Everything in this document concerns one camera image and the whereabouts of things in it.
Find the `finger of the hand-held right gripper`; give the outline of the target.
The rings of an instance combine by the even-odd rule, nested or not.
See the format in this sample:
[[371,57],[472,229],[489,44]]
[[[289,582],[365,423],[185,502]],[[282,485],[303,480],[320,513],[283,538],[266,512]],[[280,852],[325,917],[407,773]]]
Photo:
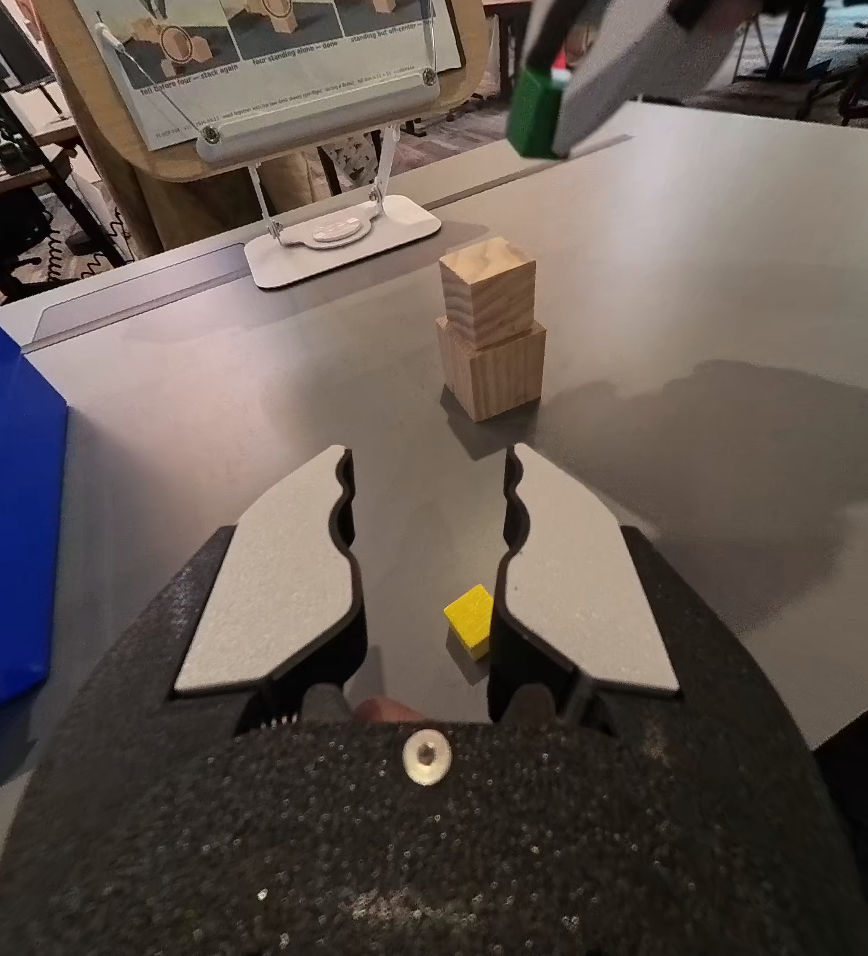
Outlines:
[[522,74],[547,72],[563,57],[579,66],[592,44],[590,1],[533,1],[523,42]]
[[736,31],[683,30],[670,1],[612,2],[595,42],[564,89],[553,141],[557,157],[639,97],[681,101],[700,92],[729,54]]

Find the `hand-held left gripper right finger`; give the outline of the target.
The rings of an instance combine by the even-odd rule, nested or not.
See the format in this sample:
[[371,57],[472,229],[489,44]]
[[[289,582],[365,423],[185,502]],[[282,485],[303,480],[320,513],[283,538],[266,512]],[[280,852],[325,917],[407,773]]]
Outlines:
[[506,515],[490,648],[510,687],[543,683],[563,698],[595,688],[673,697],[679,681],[619,520],[530,446],[507,450]]

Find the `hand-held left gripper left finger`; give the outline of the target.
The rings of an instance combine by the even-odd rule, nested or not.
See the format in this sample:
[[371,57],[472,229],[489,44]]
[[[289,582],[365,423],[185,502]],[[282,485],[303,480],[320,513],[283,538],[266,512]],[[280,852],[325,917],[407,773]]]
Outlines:
[[177,672],[178,696],[301,699],[356,674],[368,638],[355,495],[353,451],[329,446],[248,507]]

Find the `green wooden cube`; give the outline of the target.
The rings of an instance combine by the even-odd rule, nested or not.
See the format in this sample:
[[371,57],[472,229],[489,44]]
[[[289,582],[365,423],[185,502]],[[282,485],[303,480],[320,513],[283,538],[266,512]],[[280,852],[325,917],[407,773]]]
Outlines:
[[556,160],[553,141],[568,74],[524,67],[507,115],[506,139],[523,159]]

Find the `yellow wooden cube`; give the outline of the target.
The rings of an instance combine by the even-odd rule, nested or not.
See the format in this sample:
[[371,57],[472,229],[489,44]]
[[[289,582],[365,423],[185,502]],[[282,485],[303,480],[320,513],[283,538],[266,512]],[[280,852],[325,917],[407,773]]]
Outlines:
[[488,589],[477,584],[443,608],[450,631],[474,662],[489,654],[493,605]]

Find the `large plain wooden cube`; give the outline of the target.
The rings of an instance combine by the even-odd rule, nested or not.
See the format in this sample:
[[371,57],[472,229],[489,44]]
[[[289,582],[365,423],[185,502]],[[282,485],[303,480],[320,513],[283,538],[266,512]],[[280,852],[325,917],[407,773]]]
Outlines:
[[445,385],[472,422],[541,399],[547,329],[540,323],[483,348],[466,341],[447,317],[436,327]]

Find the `medium plain wooden cube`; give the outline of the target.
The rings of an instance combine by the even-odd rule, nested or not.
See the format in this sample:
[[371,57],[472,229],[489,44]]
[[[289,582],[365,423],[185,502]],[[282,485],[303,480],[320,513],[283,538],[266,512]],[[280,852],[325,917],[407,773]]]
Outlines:
[[509,240],[492,237],[440,257],[445,316],[480,350],[530,330],[536,261]]

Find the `printed white cloth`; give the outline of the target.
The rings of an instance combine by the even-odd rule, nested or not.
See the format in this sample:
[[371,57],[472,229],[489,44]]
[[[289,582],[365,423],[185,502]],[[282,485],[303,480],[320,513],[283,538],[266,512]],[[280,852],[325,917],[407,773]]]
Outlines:
[[332,196],[345,190],[343,177],[351,187],[369,186],[369,198],[381,204],[387,195],[399,138],[400,130],[393,125],[319,146],[317,154]]

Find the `instruction sheet in clear holder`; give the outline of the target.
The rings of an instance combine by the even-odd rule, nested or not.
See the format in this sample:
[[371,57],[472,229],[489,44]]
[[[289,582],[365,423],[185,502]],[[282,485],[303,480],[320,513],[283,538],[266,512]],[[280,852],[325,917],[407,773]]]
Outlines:
[[465,64],[449,2],[75,2],[150,151],[352,108]]

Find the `large blue plastic bin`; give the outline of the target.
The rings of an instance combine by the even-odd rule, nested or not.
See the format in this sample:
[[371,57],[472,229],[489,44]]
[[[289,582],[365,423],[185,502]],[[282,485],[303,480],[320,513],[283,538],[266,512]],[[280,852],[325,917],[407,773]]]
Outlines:
[[0,328],[0,708],[49,672],[68,417]]

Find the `brown fabric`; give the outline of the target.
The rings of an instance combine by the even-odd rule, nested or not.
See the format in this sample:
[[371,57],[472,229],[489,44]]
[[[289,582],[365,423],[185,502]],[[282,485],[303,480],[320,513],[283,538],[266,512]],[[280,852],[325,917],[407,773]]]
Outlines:
[[[187,183],[171,183],[134,171],[143,212],[129,213],[136,249],[152,256],[251,225],[262,219],[260,202],[247,168]],[[270,214],[289,212],[330,198],[328,180],[317,153],[298,150],[264,161],[258,168],[262,197]]]

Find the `light plywood board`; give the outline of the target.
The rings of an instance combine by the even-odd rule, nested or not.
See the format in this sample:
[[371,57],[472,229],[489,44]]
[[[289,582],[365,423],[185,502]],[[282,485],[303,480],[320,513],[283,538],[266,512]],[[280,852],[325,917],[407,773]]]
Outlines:
[[488,64],[488,26],[481,2],[449,2],[455,39],[463,64],[438,75],[430,88],[434,99],[420,102],[420,93],[373,92],[363,105],[345,106],[335,119],[305,120],[295,133],[276,125],[253,134],[232,154],[207,160],[190,140],[149,149],[123,101],[104,57],[75,2],[36,2],[45,44],[76,124],[94,160],[108,150],[147,176],[168,183],[190,183],[269,161],[291,151],[318,146],[354,133],[398,128],[408,120],[427,119],[462,105],[479,86]]

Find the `wooden desk with black frame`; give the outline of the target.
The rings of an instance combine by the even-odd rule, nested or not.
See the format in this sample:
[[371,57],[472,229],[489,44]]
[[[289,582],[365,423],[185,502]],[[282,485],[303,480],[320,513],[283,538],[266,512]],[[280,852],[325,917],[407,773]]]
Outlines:
[[[76,276],[64,272],[68,257],[89,261],[81,278],[97,274],[103,260],[113,266],[110,251],[116,250],[122,261],[133,260],[120,212],[72,167],[81,145],[74,120],[56,121],[33,139],[35,150],[0,119],[0,294],[6,304],[75,282]],[[43,197],[47,191],[58,208],[64,206],[53,175],[66,182],[80,207],[93,216],[91,231],[77,225],[64,234],[54,224],[54,208]]]

